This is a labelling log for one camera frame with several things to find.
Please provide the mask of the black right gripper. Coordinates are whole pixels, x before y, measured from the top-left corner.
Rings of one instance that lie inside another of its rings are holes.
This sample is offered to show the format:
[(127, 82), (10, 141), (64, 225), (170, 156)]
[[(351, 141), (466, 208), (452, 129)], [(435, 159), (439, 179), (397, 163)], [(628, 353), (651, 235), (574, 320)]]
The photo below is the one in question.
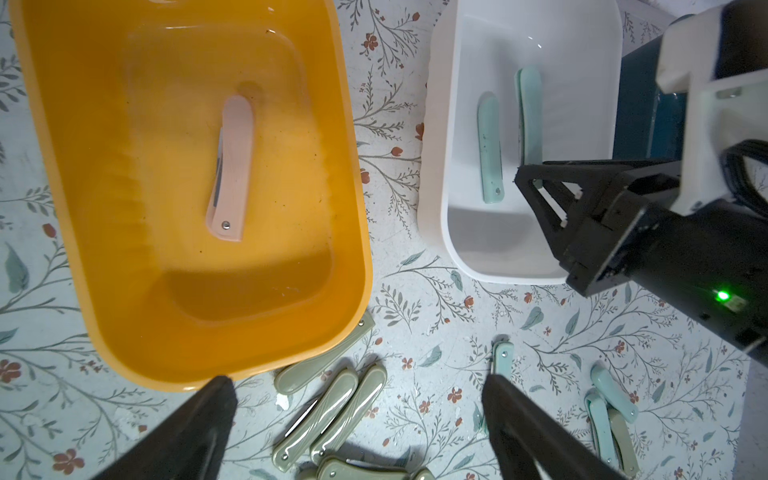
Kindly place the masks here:
[(546, 161), (515, 185), (568, 284), (634, 281), (754, 360), (767, 360), (767, 5), (733, 1), (673, 24), (656, 81), (687, 97), (679, 160)]

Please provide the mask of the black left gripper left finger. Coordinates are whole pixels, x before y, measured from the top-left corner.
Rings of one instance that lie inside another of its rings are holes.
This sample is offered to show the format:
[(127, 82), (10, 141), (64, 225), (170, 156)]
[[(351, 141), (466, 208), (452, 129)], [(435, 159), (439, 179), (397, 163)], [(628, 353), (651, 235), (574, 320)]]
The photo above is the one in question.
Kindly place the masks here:
[(216, 479), (237, 409), (232, 379), (216, 376), (98, 479)]

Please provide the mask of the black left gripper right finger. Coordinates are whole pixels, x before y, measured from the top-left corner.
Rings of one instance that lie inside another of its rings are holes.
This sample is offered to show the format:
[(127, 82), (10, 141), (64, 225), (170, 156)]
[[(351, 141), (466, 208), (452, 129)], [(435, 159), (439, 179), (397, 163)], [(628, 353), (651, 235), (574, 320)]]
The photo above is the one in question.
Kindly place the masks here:
[(504, 479), (620, 479), (506, 378), (491, 374), (482, 389), (489, 440)]

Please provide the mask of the pink folding knife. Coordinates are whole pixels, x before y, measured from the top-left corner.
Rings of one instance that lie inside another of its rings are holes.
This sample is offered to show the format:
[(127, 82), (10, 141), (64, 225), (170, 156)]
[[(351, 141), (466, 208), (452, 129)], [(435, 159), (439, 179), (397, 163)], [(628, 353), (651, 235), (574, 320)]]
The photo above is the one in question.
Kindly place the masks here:
[(206, 226), (219, 240), (241, 242), (250, 188), (254, 146), (254, 114), (241, 95), (229, 97), (222, 109), (216, 176), (206, 211)]

